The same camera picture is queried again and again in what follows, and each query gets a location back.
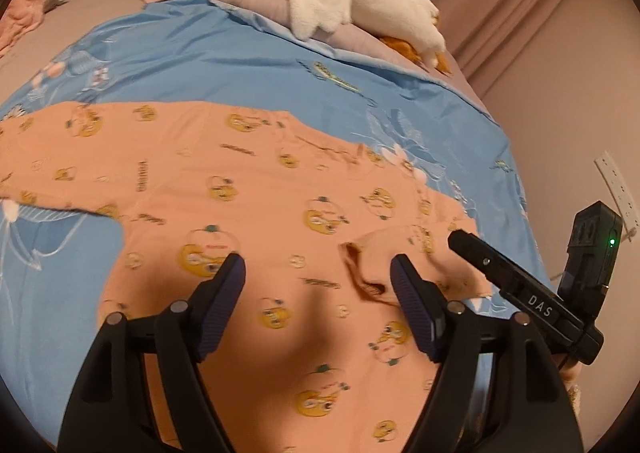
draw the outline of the bed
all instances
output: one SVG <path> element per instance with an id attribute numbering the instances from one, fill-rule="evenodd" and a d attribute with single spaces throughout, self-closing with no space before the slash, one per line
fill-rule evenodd
<path id="1" fill-rule="evenodd" d="M 300 42 L 283 25 L 219 0 L 146 8 L 141 0 L 71 0 L 0 60 L 0 119 L 63 101 L 286 109 L 350 143 L 400 147 L 484 239 L 549 286 L 509 141 L 454 62 L 450 76 L 425 74 L 382 44 L 358 52 L 325 41 Z M 121 248 L 122 230 L 109 218 L 2 202 L 0 375 L 53 444 Z M 487 315 L 513 313 L 497 292 L 467 303 Z M 490 365 L 485 357 L 478 371 L 470 437 Z"/>

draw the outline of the wall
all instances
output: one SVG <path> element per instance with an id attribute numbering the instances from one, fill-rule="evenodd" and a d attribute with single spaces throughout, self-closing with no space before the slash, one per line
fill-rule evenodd
<path id="1" fill-rule="evenodd" d="M 547 273 L 560 273 L 576 212 L 614 208 L 593 159 L 609 150 L 640 202 L 640 13 L 631 0 L 564 0 L 483 98 L 511 138 Z M 585 446 L 640 379 L 640 237 L 623 242 L 598 319 L 604 348 L 580 375 Z"/>

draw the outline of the cartoon face print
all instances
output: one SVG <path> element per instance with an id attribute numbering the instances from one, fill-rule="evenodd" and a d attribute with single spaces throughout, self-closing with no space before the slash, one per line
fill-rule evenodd
<path id="1" fill-rule="evenodd" d="M 296 411 L 304 417 L 324 417 L 329 415 L 337 404 L 342 391 L 350 389 L 341 381 L 342 370 L 333 369 L 327 364 L 320 365 L 305 378 L 309 389 L 301 391 L 295 397 Z"/>
<path id="2" fill-rule="evenodd" d="M 338 311 L 338 318 L 341 318 L 341 319 L 346 318 L 351 313 L 349 311 L 349 308 L 346 305 L 338 305 L 337 311 Z"/>
<path id="3" fill-rule="evenodd" d="M 367 209 L 380 220 L 389 220 L 394 215 L 396 201 L 386 189 L 375 188 L 371 194 L 360 198 L 367 205 Z"/>
<path id="4" fill-rule="evenodd" d="M 289 265 L 294 269 L 302 269 L 306 266 L 306 258 L 302 255 L 289 256 Z"/>
<path id="5" fill-rule="evenodd" d="M 38 197 L 35 193 L 31 191 L 21 191 L 20 192 L 20 204 L 27 204 L 29 206 L 33 206 L 36 204 Z"/>
<path id="6" fill-rule="evenodd" d="M 294 157 L 291 154 L 279 154 L 278 162 L 285 168 L 297 168 L 298 166 L 300 166 L 300 160 L 298 160 L 297 157 Z"/>
<path id="7" fill-rule="evenodd" d="M 33 125 L 33 118 L 27 118 L 23 122 L 20 123 L 18 129 L 20 133 L 26 132 Z"/>
<path id="8" fill-rule="evenodd" d="M 458 222 L 460 221 L 460 219 L 458 217 L 455 217 L 450 223 L 449 226 L 447 227 L 447 231 L 456 231 L 457 229 L 460 229 L 460 227 L 458 226 Z"/>
<path id="9" fill-rule="evenodd" d="M 140 253 L 127 253 L 124 265 L 127 269 L 136 270 L 142 267 L 144 261 L 145 260 Z"/>
<path id="10" fill-rule="evenodd" d="M 425 229 L 424 227 L 412 227 L 412 236 L 409 238 L 409 243 L 412 243 L 413 245 L 419 244 L 422 248 L 422 252 L 428 255 L 435 252 L 433 234 L 429 229 Z"/>
<path id="11" fill-rule="evenodd" d="M 418 211 L 425 216 L 431 215 L 433 205 L 427 198 L 427 193 L 423 188 L 418 188 Z"/>
<path id="12" fill-rule="evenodd" d="M 409 336 L 410 331 L 405 324 L 390 321 L 385 325 L 378 340 L 375 343 L 369 343 L 369 348 L 373 350 L 376 360 L 393 367 L 407 355 L 406 341 Z"/>
<path id="13" fill-rule="evenodd" d="M 341 224 L 348 224 L 342 209 L 327 197 L 318 197 L 306 203 L 303 216 L 306 227 L 321 235 L 333 235 Z"/>
<path id="14" fill-rule="evenodd" d="M 364 153 L 369 158 L 369 160 L 376 166 L 380 168 L 384 166 L 385 160 L 382 158 L 382 156 L 374 152 L 369 146 L 365 146 Z"/>
<path id="15" fill-rule="evenodd" d="M 373 429 L 373 438 L 378 442 L 389 442 L 396 438 L 398 425 L 392 420 L 382 420 Z"/>
<path id="16" fill-rule="evenodd" d="M 425 229 L 424 227 L 421 227 L 420 230 L 422 233 L 422 250 L 430 255 L 431 253 L 435 252 L 435 247 L 433 245 L 433 234 L 430 230 Z"/>
<path id="17" fill-rule="evenodd" d="M 75 166 L 71 168 L 61 168 L 54 172 L 53 180 L 73 180 L 76 178 L 76 171 Z"/>
<path id="18" fill-rule="evenodd" d="M 207 179 L 207 187 L 209 188 L 209 196 L 215 200 L 229 202 L 236 198 L 238 190 L 232 186 L 233 181 L 218 175 Z"/>
<path id="19" fill-rule="evenodd" d="M 136 121 L 155 121 L 158 118 L 158 112 L 154 107 L 142 105 L 133 110 Z"/>
<path id="20" fill-rule="evenodd" d="M 102 123 L 102 118 L 93 107 L 78 105 L 71 112 L 71 119 L 66 122 L 66 128 L 73 137 L 88 138 L 100 131 Z"/>
<path id="21" fill-rule="evenodd" d="M 213 277 L 227 255 L 239 250 L 236 237 L 214 225 L 191 231 L 187 241 L 178 253 L 178 264 L 199 277 Z"/>
<path id="22" fill-rule="evenodd" d="M 505 173 L 511 173 L 513 171 L 513 168 L 509 166 L 506 162 L 504 162 L 502 159 L 498 159 L 497 161 L 495 161 L 495 166 L 492 166 L 491 169 L 502 170 Z"/>
<path id="23" fill-rule="evenodd" d="M 431 215 L 431 202 L 427 199 L 421 199 L 420 202 L 418 202 L 418 210 L 423 215 Z"/>
<path id="24" fill-rule="evenodd" d="M 117 220 L 120 216 L 118 206 L 116 206 L 115 204 L 105 204 L 104 206 L 99 207 L 95 212 L 98 215 L 113 218 L 115 220 Z"/>
<path id="25" fill-rule="evenodd" d="M 269 120 L 260 115 L 243 115 L 243 114 L 229 114 L 226 119 L 226 126 L 233 128 L 238 132 L 247 134 L 257 130 L 261 126 L 270 125 Z"/>
<path id="26" fill-rule="evenodd" d="M 258 302 L 260 323 L 267 328 L 280 329 L 289 324 L 291 311 L 281 299 L 262 298 Z"/>

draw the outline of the shirt sleeve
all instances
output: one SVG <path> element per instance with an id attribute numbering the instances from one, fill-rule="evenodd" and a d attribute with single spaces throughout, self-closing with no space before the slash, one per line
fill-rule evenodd
<path id="1" fill-rule="evenodd" d="M 457 224 L 475 233 L 472 221 Z M 396 255 L 407 255 L 420 277 L 435 283 L 449 300 L 491 295 L 484 275 L 449 249 L 452 229 L 445 221 L 428 228 L 392 226 L 342 244 L 340 254 L 354 283 L 372 299 L 391 305 L 399 305 L 389 278 L 389 263 Z"/>
<path id="2" fill-rule="evenodd" d="M 168 156 L 188 153 L 205 115 L 202 105 L 67 102 L 5 120 L 0 197 L 118 219 L 175 178 Z"/>

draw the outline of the goose orange beak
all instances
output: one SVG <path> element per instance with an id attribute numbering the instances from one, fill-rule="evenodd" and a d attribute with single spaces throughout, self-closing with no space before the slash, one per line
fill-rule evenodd
<path id="1" fill-rule="evenodd" d="M 436 59 L 438 60 L 438 64 L 436 65 L 436 70 L 441 72 L 442 74 L 451 74 L 451 67 L 449 66 L 449 62 L 447 61 L 446 56 L 441 53 L 436 53 Z"/>

